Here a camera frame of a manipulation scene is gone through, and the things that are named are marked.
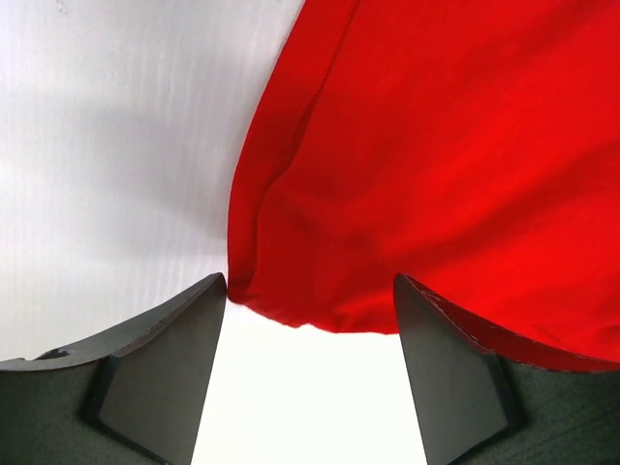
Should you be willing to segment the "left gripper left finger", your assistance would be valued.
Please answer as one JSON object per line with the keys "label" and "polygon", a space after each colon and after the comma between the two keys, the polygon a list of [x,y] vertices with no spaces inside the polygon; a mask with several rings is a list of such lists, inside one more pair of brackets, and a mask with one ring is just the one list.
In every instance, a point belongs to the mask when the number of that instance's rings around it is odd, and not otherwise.
{"label": "left gripper left finger", "polygon": [[188,464],[221,332],[215,273],[34,359],[1,364],[5,464]]}

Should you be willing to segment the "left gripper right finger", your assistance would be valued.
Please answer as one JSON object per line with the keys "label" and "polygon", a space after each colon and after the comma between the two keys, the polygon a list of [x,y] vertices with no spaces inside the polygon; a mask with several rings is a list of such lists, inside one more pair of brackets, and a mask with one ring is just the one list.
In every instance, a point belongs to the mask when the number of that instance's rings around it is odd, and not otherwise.
{"label": "left gripper right finger", "polygon": [[619,366],[539,343],[400,274],[393,301],[430,464],[615,464]]}

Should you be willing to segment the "red t shirt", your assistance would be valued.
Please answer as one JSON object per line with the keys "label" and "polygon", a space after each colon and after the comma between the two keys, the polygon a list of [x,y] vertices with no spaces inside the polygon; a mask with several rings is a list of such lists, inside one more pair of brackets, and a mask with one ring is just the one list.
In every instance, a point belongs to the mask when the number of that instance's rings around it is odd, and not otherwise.
{"label": "red t shirt", "polygon": [[619,366],[619,5],[307,1],[232,183],[229,297],[397,330],[409,276],[483,346]]}

